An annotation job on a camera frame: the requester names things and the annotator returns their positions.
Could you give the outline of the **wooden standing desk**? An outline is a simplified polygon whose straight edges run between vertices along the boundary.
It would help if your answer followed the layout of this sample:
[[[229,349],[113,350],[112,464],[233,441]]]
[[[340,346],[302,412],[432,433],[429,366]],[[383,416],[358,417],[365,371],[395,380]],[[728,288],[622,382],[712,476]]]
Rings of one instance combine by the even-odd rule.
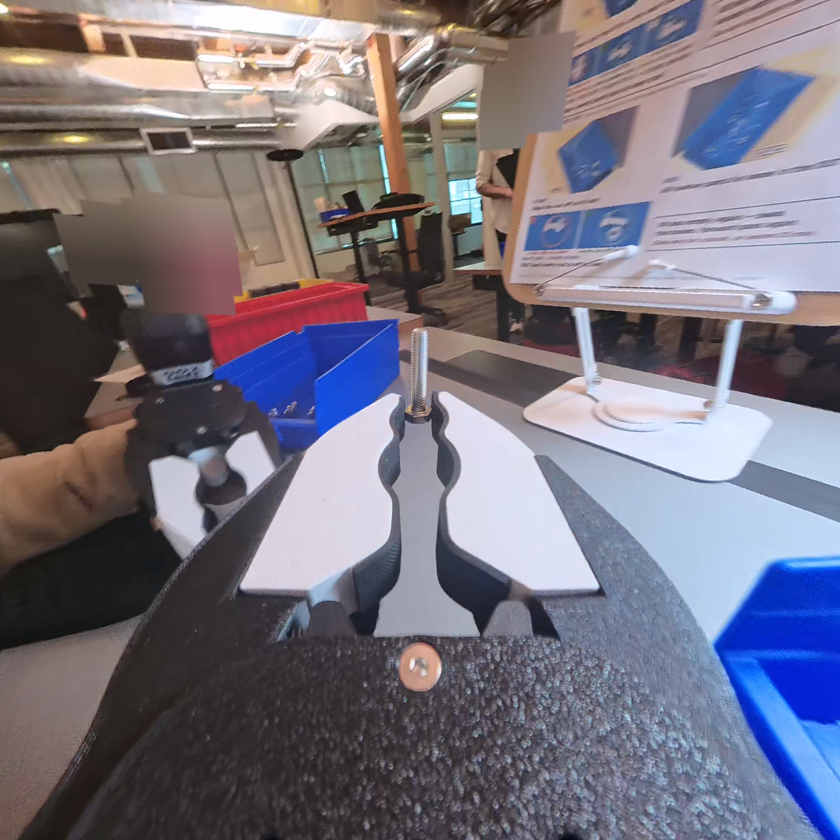
[[[393,221],[396,227],[396,240],[403,270],[405,272],[418,270],[416,236],[415,234],[407,233],[406,220],[413,218],[430,207],[434,207],[434,205],[435,203],[414,203],[377,207],[359,213],[346,213],[345,215],[332,216],[322,221],[319,228],[325,230],[332,237],[341,235],[350,236],[356,276],[360,284],[366,285],[368,280],[364,273],[362,263],[361,233],[377,227],[384,221]]]

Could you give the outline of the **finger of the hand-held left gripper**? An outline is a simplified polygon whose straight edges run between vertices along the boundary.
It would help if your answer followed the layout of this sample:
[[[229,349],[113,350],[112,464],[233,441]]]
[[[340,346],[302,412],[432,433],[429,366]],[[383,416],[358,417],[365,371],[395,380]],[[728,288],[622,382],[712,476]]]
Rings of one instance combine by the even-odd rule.
[[[277,465],[260,434],[239,436],[224,452],[229,495],[251,495],[276,471]]]
[[[204,541],[205,510],[196,497],[200,472],[190,460],[169,455],[150,462],[154,517],[181,559]]]

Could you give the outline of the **red plastic bin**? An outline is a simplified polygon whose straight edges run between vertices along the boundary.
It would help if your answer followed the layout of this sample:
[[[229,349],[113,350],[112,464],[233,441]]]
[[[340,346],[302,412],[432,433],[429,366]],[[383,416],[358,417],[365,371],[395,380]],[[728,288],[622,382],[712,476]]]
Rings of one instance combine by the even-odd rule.
[[[365,321],[369,296],[367,284],[329,281],[236,301],[234,314],[206,317],[213,360],[225,364],[310,325]]]

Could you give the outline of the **thin steel screw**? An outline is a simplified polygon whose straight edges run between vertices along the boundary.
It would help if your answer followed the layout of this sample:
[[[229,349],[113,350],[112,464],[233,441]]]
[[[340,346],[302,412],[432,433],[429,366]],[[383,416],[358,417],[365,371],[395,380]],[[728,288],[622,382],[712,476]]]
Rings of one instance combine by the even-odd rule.
[[[428,392],[428,330],[415,329],[411,335],[410,397],[406,407],[406,420],[412,424],[424,423],[432,411]]]

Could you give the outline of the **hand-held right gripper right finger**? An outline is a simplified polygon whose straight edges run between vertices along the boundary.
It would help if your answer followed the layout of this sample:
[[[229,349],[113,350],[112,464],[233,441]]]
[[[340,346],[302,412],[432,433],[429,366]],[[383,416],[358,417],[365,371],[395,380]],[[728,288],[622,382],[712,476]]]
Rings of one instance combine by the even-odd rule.
[[[593,595],[601,586],[519,437],[451,392],[435,393],[437,578],[463,607]]]

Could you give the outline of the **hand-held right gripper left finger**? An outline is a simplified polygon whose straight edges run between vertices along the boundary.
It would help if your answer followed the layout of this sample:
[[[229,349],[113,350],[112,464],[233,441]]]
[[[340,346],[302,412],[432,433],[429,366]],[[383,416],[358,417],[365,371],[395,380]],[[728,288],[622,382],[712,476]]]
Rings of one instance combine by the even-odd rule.
[[[404,399],[389,393],[321,436],[302,457],[242,579],[249,595],[369,612],[400,571],[393,486]]]

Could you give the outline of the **yellow plastic bin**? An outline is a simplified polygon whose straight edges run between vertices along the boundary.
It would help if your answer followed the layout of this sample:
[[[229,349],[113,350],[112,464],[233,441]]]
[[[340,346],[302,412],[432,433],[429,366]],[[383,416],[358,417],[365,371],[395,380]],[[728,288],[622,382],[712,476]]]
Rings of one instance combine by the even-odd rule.
[[[236,308],[243,308],[245,301],[268,297],[287,291],[297,291],[309,289],[312,287],[331,284],[333,280],[330,278],[305,278],[291,282],[284,282],[274,286],[258,287],[250,290],[245,290],[241,296],[234,299]]]

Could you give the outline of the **black floor lamp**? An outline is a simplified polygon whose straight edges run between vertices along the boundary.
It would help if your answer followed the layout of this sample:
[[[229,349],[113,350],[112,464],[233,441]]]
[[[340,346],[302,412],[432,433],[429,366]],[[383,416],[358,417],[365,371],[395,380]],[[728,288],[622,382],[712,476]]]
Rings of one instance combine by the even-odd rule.
[[[301,215],[301,205],[294,185],[291,163],[300,155],[297,150],[277,148],[267,152],[274,201],[276,225],[286,258],[289,277],[297,280],[309,278],[310,258],[306,226]]]

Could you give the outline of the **black mesh office chair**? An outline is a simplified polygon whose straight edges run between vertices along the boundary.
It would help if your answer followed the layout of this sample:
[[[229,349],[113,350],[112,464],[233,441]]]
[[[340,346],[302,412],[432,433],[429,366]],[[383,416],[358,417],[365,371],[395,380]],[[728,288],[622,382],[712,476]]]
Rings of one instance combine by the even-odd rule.
[[[116,344],[75,312],[56,211],[1,215],[1,428],[22,454],[71,443]]]

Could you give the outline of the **printed instruction sheet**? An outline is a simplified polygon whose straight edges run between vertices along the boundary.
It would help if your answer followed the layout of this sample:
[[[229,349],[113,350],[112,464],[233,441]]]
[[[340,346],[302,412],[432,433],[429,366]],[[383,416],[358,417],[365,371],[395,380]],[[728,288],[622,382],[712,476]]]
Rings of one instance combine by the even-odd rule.
[[[838,292],[839,2],[564,2],[510,283]]]

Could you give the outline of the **person's left forearm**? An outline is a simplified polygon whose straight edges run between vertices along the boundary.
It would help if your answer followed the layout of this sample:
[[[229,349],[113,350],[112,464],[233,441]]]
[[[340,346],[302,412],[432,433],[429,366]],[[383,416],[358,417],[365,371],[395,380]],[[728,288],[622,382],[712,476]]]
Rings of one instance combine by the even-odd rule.
[[[136,421],[1,461],[1,574],[139,509],[125,472]]]

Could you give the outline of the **blue plastic bin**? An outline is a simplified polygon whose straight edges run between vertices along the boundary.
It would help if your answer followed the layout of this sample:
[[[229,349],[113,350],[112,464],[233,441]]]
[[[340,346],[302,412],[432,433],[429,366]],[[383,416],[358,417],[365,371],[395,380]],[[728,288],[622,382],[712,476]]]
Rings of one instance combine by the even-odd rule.
[[[304,327],[215,370],[268,416],[281,448],[310,447],[331,428],[374,403],[400,374],[399,321],[380,319]],[[293,401],[316,407],[313,420],[286,420]]]
[[[769,564],[715,649],[773,770],[839,838],[839,559]]]

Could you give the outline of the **white document stand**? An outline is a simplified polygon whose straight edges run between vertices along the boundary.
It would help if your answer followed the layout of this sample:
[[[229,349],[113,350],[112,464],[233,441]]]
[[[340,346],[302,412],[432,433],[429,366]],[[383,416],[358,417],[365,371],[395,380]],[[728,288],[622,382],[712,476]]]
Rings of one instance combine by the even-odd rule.
[[[527,406],[526,421],[641,463],[694,480],[737,477],[770,429],[759,411],[728,403],[742,326],[746,321],[838,324],[838,292],[761,290],[753,287],[570,286],[547,280],[513,285],[511,259],[528,188],[533,145],[542,133],[563,126],[575,33],[561,26],[564,56],[556,80],[531,80],[558,102],[533,117],[521,151],[503,277],[510,294],[527,303],[570,308],[577,332],[582,376]],[[721,357],[711,396],[672,393],[621,383],[600,373],[595,361],[591,311],[689,314],[723,321]]]

